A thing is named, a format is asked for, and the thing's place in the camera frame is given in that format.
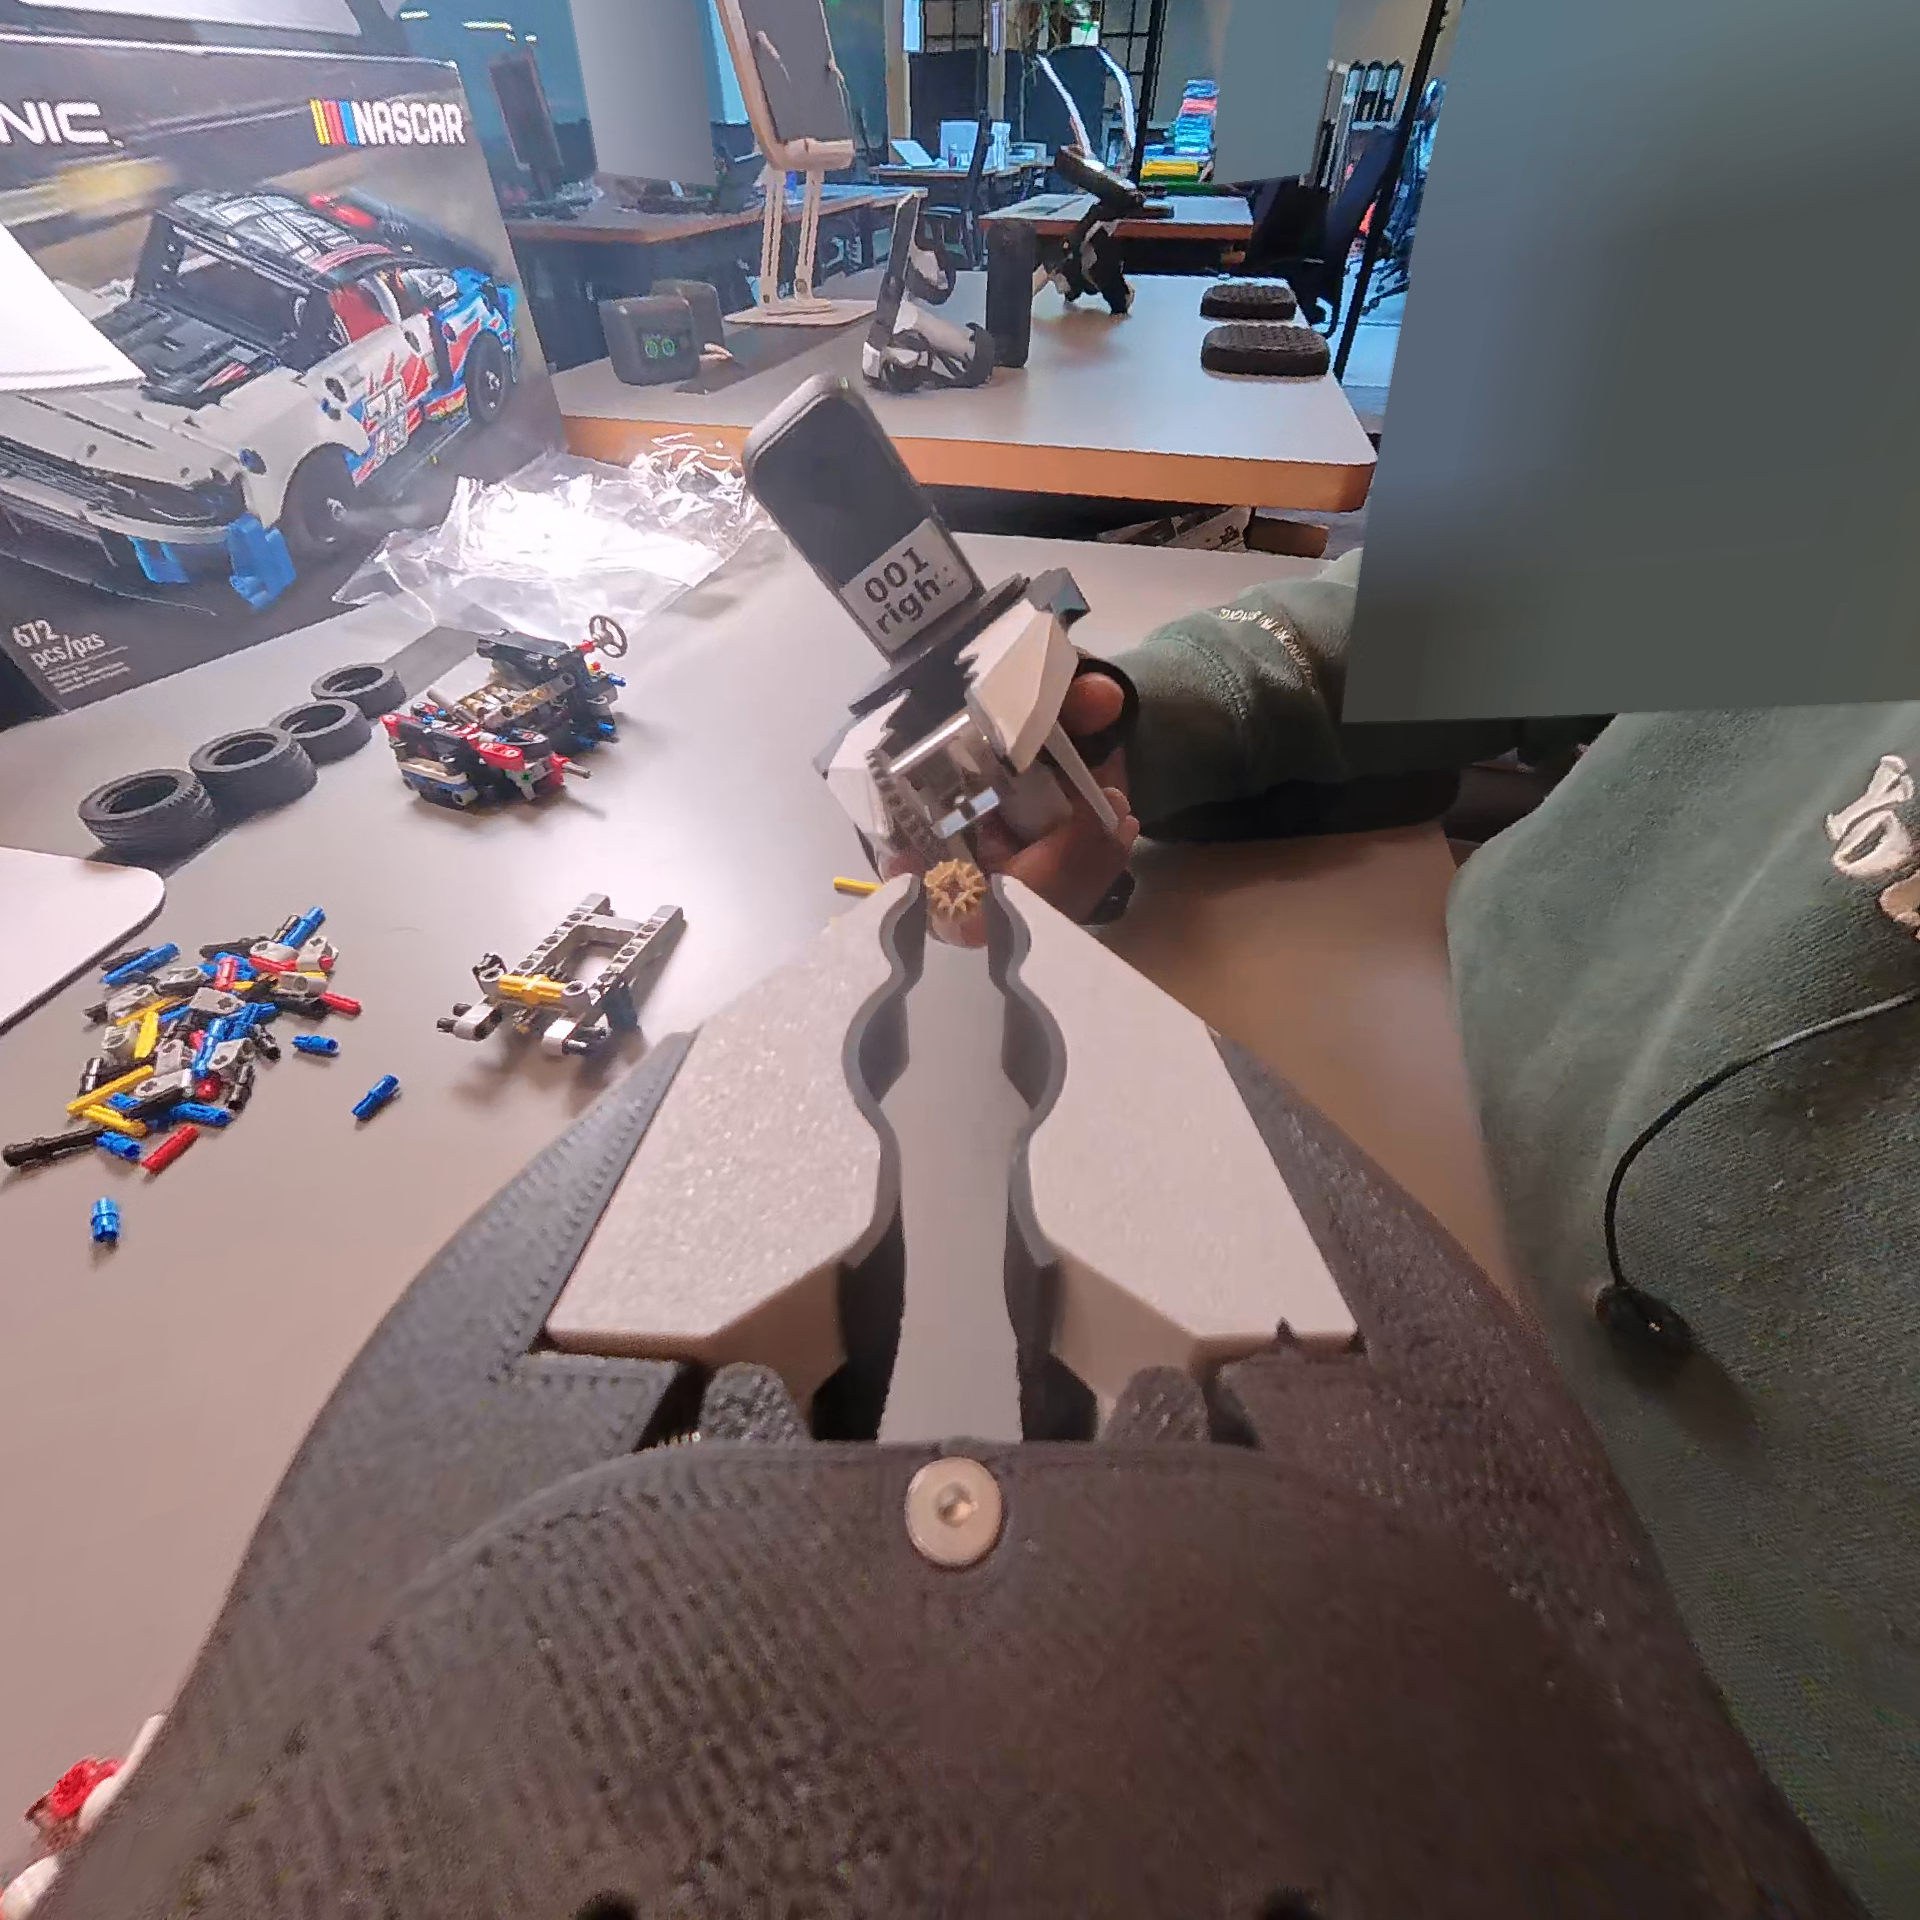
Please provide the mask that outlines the wooden background desk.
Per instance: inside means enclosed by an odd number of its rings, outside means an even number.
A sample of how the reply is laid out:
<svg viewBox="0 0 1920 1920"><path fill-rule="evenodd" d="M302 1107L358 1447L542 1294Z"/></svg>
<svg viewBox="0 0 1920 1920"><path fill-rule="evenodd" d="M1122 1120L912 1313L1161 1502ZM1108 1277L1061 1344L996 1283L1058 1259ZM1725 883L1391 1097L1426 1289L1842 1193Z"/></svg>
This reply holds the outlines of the wooden background desk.
<svg viewBox="0 0 1920 1920"><path fill-rule="evenodd" d="M826 182L816 209L812 287L881 264L894 206L908 187L881 182ZM652 290L656 277L712 274L722 294L758 297L762 252L759 190L738 212L641 212L601 200L569 220L515 214L505 220L518 260L539 269L556 294L589 306Z"/></svg>

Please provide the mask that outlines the clear plastic bag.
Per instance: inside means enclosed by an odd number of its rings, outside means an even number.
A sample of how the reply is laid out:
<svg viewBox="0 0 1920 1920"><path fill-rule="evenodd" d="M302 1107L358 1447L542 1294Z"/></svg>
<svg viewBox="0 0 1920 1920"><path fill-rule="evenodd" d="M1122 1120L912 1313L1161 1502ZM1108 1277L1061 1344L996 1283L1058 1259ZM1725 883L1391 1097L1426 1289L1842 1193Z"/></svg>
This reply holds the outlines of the clear plastic bag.
<svg viewBox="0 0 1920 1920"><path fill-rule="evenodd" d="M469 633L584 639L601 616L636 627L771 540L739 459L672 434L624 464L539 454L498 483L464 477L436 524L388 534L335 599L404 603Z"/></svg>

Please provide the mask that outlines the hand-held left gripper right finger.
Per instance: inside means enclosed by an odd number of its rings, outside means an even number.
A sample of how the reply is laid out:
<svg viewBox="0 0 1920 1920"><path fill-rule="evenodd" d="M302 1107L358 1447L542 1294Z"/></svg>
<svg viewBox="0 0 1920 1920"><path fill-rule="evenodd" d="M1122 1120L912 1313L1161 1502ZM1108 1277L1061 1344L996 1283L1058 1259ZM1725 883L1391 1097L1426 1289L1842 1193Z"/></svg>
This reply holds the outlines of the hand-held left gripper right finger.
<svg viewBox="0 0 1920 1920"><path fill-rule="evenodd" d="M1004 1294L1024 1429L1096 1429L1162 1367L1206 1386L1358 1320L1211 1026L1019 880L991 887L1004 1073L1025 1102Z"/></svg>

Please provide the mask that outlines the black office chair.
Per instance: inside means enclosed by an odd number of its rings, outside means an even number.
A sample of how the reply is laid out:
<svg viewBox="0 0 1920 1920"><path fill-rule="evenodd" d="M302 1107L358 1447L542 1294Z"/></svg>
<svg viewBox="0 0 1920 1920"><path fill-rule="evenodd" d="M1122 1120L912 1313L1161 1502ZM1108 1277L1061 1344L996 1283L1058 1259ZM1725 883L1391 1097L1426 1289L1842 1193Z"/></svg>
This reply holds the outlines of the black office chair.
<svg viewBox="0 0 1920 1920"><path fill-rule="evenodd" d="M1239 269L1291 284L1301 313L1321 330L1339 323L1355 243L1391 214L1396 124L1361 129L1331 186L1301 176L1262 182Z"/></svg>

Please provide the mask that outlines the person's right hand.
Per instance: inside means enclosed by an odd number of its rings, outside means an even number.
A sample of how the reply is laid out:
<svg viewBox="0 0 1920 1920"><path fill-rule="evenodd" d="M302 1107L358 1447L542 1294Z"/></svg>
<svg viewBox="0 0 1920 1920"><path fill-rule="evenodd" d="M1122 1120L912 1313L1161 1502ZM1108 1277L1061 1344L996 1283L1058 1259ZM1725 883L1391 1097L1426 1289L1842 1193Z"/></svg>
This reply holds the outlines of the person's right hand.
<svg viewBox="0 0 1920 1920"><path fill-rule="evenodd" d="M1141 836L1126 760L1136 714L1141 694L1118 662L1081 662L1062 700L1062 729L1114 807L1114 830L1075 797L1068 819L1041 836L1024 840L1005 827L1004 814L991 814L939 854L962 850L982 873L1019 880L1075 922L1092 922L1118 876L1129 872Z"/></svg>

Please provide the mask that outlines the lego car chassis assembly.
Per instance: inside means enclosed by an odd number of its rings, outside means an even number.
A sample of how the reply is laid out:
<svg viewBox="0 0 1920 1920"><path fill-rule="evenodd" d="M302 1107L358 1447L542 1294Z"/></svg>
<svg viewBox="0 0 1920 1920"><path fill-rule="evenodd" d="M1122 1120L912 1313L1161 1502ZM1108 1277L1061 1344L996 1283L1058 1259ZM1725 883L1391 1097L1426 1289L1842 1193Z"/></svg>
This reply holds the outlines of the lego car chassis assembly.
<svg viewBox="0 0 1920 1920"><path fill-rule="evenodd" d="M501 630L481 636L488 674L456 697L424 694L379 716L399 779L451 812L539 803L589 777L586 757L616 739L626 679L592 639Z"/></svg>

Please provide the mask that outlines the person's green sweatshirt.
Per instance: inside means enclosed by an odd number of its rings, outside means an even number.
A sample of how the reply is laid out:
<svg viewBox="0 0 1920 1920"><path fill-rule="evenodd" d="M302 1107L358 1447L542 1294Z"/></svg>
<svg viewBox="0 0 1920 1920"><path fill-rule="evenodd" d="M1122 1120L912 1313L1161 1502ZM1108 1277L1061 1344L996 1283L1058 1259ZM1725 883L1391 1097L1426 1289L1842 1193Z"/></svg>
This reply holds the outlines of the person's green sweatshirt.
<svg viewBox="0 0 1920 1920"><path fill-rule="evenodd" d="M1918 1914L1918 702L1611 719L1448 899L1509 1242L1739 1734Z"/></svg>

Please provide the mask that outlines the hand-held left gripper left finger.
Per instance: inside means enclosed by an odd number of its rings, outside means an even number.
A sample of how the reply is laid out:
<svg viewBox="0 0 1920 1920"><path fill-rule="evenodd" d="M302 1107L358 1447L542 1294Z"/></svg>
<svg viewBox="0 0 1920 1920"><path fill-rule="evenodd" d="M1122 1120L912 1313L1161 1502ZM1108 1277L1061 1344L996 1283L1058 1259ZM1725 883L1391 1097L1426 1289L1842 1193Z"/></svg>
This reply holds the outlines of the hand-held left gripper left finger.
<svg viewBox="0 0 1920 1920"><path fill-rule="evenodd" d="M878 1429L902 1322L899 1140L921 886L888 880L688 1043L545 1340L774 1372L814 1429Z"/></svg>

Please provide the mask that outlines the grey lego frame assembly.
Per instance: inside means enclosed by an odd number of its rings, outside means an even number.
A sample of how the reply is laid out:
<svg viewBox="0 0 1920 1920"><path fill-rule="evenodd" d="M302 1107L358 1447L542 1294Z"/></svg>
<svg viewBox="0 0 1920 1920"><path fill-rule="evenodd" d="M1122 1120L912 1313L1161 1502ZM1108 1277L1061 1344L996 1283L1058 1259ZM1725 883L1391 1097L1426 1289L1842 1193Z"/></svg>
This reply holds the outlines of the grey lego frame assembly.
<svg viewBox="0 0 1920 1920"><path fill-rule="evenodd" d="M508 1030L552 1059L589 1059L636 1030L641 999L685 930L685 910L659 902L644 919L589 893L519 960L486 950L471 967L471 997L436 1030L484 1043Z"/></svg>

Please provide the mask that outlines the black monitor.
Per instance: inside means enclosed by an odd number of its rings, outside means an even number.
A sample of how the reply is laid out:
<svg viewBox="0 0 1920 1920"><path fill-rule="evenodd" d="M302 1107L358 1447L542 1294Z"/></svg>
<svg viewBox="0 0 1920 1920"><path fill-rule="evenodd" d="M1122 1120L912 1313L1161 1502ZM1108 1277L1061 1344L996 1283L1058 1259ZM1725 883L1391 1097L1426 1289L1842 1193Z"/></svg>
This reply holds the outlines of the black monitor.
<svg viewBox="0 0 1920 1920"><path fill-rule="evenodd" d="M562 190L569 172L539 83L536 53L532 47L498 53L488 63L488 83L518 164L529 174L534 196L552 202Z"/></svg>

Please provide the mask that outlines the grey lego differential housing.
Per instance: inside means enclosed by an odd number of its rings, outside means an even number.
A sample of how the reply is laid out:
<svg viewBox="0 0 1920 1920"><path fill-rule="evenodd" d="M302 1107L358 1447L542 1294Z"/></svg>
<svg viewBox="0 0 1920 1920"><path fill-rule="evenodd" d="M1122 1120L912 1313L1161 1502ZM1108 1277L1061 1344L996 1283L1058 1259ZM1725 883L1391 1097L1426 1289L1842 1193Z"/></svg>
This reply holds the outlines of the grey lego differential housing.
<svg viewBox="0 0 1920 1920"><path fill-rule="evenodd" d="M869 783L888 840L922 867L978 859L978 830L1018 784L1018 772L968 714L902 746L869 752Z"/></svg>

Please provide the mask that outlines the grey background table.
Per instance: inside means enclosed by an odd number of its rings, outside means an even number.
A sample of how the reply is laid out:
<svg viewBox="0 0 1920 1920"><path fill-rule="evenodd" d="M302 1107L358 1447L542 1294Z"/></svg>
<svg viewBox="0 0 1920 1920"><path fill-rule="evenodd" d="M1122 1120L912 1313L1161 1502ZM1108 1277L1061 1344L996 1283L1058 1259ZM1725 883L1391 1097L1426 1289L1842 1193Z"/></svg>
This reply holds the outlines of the grey background table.
<svg viewBox="0 0 1920 1920"><path fill-rule="evenodd" d="M1202 277L1141 277L1132 313L1034 303L1024 367L981 387L886 394L861 372L865 323L738 317L731 362L691 383L628 386L609 360L556 372L566 440L628 459L664 437L738 454L752 426L816 373L848 376L921 483L1012 493L1162 500L1346 514L1376 450L1331 373L1231 376L1202 367Z"/></svg>

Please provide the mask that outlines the race car lego box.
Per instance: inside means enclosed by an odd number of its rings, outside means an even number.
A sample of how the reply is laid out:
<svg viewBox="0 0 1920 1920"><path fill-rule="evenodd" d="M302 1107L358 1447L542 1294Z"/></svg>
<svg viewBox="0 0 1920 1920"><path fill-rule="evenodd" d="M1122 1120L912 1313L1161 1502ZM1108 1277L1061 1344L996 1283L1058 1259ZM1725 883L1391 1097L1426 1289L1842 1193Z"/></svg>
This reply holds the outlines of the race car lego box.
<svg viewBox="0 0 1920 1920"><path fill-rule="evenodd" d="M495 113L339 14L2 6L2 226L142 373L2 396L2 726L324 619L559 443Z"/></svg>

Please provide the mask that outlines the pile of small lego pieces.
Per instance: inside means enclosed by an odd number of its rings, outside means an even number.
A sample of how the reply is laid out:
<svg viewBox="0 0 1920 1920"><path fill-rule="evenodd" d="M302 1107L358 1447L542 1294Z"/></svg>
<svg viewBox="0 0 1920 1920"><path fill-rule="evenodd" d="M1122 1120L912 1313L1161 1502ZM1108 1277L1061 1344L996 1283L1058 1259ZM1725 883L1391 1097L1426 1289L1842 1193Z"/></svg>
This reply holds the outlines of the pile of small lego pieces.
<svg viewBox="0 0 1920 1920"><path fill-rule="evenodd" d="M89 1056L62 1116L2 1142L6 1174L108 1159L154 1176L245 1116L266 1067L339 1054L364 1003L338 986L324 904L264 934L116 954L99 977Z"/></svg>

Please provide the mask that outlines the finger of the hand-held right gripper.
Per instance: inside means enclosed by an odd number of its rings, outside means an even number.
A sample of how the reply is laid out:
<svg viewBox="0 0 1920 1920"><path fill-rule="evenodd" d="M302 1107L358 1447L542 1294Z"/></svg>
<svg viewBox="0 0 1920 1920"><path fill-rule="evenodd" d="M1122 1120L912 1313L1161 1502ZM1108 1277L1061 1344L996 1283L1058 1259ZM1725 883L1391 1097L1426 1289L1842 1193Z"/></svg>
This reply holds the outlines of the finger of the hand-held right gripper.
<svg viewBox="0 0 1920 1920"><path fill-rule="evenodd" d="M1008 803L996 812L1012 833L1041 836L1068 819L1082 797L1106 830L1114 807L1062 729L1062 700L1075 679L1078 647L1054 610L1005 610L981 630L961 657L968 669L972 719L1018 772Z"/></svg>
<svg viewBox="0 0 1920 1920"><path fill-rule="evenodd" d="M948 716L968 714L965 700L968 669L961 660L929 660L916 669L898 664L852 700L845 726L816 753L814 766L828 794L862 833L878 862L899 850L914 872L926 872L888 840L865 769L869 752L886 747L898 753Z"/></svg>

